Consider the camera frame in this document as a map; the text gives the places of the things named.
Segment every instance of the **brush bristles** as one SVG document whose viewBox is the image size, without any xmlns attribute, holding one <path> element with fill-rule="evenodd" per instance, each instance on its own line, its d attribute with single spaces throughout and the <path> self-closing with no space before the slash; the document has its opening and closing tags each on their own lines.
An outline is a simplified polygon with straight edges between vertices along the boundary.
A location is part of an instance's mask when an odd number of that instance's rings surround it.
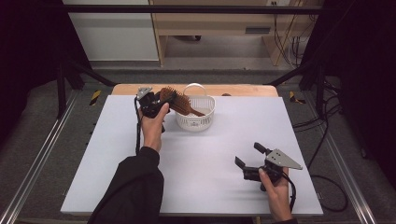
<svg viewBox="0 0 396 224">
<path fill-rule="evenodd" d="M 177 94 L 173 103 L 170 104 L 170 108 L 174 109 L 177 113 L 187 116 L 191 112 L 190 98 L 183 93 L 176 91 L 172 87 L 166 87 L 161 89 L 160 101 L 166 100 L 172 96 L 173 93 Z"/>
</svg>

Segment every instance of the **white basket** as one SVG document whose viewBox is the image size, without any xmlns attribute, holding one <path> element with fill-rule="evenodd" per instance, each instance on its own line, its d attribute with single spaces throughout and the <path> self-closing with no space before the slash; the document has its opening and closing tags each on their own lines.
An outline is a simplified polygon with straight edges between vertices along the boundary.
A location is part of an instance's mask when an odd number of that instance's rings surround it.
<svg viewBox="0 0 396 224">
<path fill-rule="evenodd" d="M 183 94 L 186 89 L 190 87 L 200 87 L 205 91 L 205 95 L 189 95 L 191 107 L 205 115 L 198 117 L 190 113 L 189 115 L 184 116 L 176 112 L 176 120 L 180 128 L 190 132 L 200 132 L 207 129 L 212 124 L 216 101 L 213 97 L 208 96 L 206 94 L 206 89 L 198 83 L 191 83 L 186 86 Z"/>
</svg>

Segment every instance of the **white cabinet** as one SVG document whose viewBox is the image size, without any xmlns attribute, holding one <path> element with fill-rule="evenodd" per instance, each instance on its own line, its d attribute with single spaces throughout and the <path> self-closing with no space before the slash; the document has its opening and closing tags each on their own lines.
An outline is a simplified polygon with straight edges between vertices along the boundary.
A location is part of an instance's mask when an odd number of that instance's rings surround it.
<svg viewBox="0 0 396 224">
<path fill-rule="evenodd" d="M 148 5 L 147 0 L 64 0 L 66 5 Z M 90 61 L 158 61 L 150 14 L 69 13 Z"/>
</svg>

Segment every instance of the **white table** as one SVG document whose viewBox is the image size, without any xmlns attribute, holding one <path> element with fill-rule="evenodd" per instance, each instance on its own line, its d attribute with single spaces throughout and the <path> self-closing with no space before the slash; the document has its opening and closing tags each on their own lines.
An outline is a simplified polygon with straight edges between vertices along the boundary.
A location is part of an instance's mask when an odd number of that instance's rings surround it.
<svg viewBox="0 0 396 224">
<path fill-rule="evenodd" d="M 263 165 L 253 148 L 279 148 L 303 170 L 291 170 L 297 189 L 295 216 L 322 215 L 311 178 L 280 97 L 215 97 L 212 126 L 189 133 L 165 118 L 160 170 L 165 179 L 163 216 L 260 216 L 270 214 L 260 183 L 243 179 L 235 156 L 247 166 Z M 120 161 L 134 155 L 134 96 L 110 95 L 92 134 L 61 212 L 89 215 L 102 199 Z"/>
</svg>

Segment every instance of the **black jacket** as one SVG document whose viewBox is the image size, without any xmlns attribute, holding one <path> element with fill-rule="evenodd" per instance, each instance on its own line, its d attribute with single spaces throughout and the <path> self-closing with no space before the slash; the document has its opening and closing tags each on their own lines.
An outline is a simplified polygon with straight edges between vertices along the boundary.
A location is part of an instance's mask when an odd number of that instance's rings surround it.
<svg viewBox="0 0 396 224">
<path fill-rule="evenodd" d="M 119 164 L 88 224 L 157 224 L 163 201 L 160 155 L 149 147 Z M 292 219 L 279 224 L 296 224 Z"/>
</svg>

